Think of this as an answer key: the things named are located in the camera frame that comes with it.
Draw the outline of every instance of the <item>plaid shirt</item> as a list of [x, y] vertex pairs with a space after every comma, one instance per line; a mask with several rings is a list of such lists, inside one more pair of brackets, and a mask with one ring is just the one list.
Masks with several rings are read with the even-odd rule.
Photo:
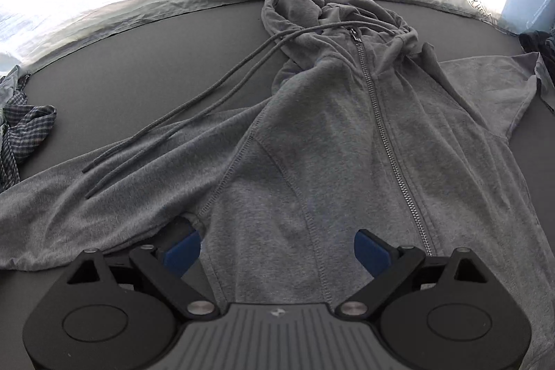
[[0, 126], [0, 193], [19, 182], [17, 165], [41, 144], [56, 119], [56, 109], [52, 106], [27, 105], [27, 96], [22, 90], [29, 76], [18, 80], [16, 91], [2, 108], [5, 121]]

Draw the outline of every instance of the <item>metal zipper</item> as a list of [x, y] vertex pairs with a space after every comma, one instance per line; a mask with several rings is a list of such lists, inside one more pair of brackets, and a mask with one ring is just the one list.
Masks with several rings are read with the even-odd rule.
[[366, 85], [368, 87], [368, 93], [370, 93], [370, 101], [372, 102], [372, 109], [374, 111], [374, 116], [376, 118], [376, 123], [379, 130], [379, 135], [381, 136], [382, 142], [384, 144], [385, 150], [387, 152], [387, 156], [389, 158], [389, 162], [391, 167], [393, 168], [393, 173], [395, 173], [395, 178], [401, 188], [401, 192], [403, 193], [404, 200], [409, 207], [412, 217], [418, 226], [418, 231], [420, 233], [420, 237], [426, 248], [426, 254], [429, 256], [433, 256], [432, 248], [429, 245], [428, 237], [426, 236], [426, 231], [424, 230], [424, 226], [422, 225], [422, 220], [420, 219], [420, 214], [418, 213], [418, 209], [415, 206], [414, 201], [409, 193], [409, 188], [407, 187], [406, 183], [404, 182], [403, 178], [401, 177], [401, 170], [399, 168], [399, 164], [393, 155], [393, 151], [391, 149], [389, 140], [387, 138], [387, 134], [385, 132], [384, 121], [381, 117], [381, 113], [379, 112], [379, 104], [376, 97], [376, 88], [374, 86], [374, 81], [370, 77], [370, 73], [368, 72], [368, 66], [366, 64], [366, 53], [364, 50], [364, 45], [362, 44], [362, 39], [359, 37], [357, 31], [354, 28], [349, 28], [349, 33], [352, 36], [353, 41], [355, 42], [356, 49], [359, 53], [359, 60], [360, 66], [362, 67], [362, 72], [364, 74], [364, 79], [366, 79]]

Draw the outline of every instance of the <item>hoodie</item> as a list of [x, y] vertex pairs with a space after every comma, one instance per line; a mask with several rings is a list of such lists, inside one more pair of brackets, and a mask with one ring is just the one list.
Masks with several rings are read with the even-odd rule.
[[262, 20], [271, 52], [289, 57], [270, 98], [212, 113], [236, 87], [162, 125], [215, 84], [135, 136], [0, 193], [0, 266], [63, 265], [183, 217], [220, 307], [335, 308], [371, 280], [353, 252], [359, 229], [433, 256], [466, 246], [531, 321], [522, 369], [552, 369], [554, 258], [509, 148], [545, 74], [539, 54], [439, 64], [372, 0], [266, 0]]

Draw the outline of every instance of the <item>gray tabletop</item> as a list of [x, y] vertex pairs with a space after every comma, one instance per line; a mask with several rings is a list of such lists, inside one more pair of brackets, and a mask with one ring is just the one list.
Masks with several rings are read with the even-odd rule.
[[[440, 61], [522, 53], [516, 37], [479, 21], [420, 6], [381, 4], [416, 28], [421, 42], [433, 44]], [[26, 87], [29, 103], [52, 104], [58, 116], [50, 136], [23, 165], [21, 176], [128, 137], [201, 92], [267, 38], [261, 8], [262, 1], [252, 1], [144, 25], [89, 45], [33, 75]], [[285, 56], [277, 53], [221, 109], [268, 97], [274, 74], [284, 62]], [[175, 121], [211, 104], [241, 75]], [[535, 98], [513, 134], [511, 149], [552, 248], [553, 144], [555, 117]], [[60, 271], [0, 272], [2, 368], [33, 368], [21, 341], [23, 324]], [[201, 268], [193, 267], [185, 279], [209, 296]]]

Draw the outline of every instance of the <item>screw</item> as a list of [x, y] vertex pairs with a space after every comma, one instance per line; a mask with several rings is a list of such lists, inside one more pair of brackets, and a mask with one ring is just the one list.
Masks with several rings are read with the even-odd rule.
[[360, 301], [347, 301], [341, 305], [341, 313], [349, 317], [363, 315], [368, 310], [367, 306]]
[[187, 306], [187, 310], [193, 315], [208, 315], [214, 309], [215, 306], [210, 301], [193, 301]]

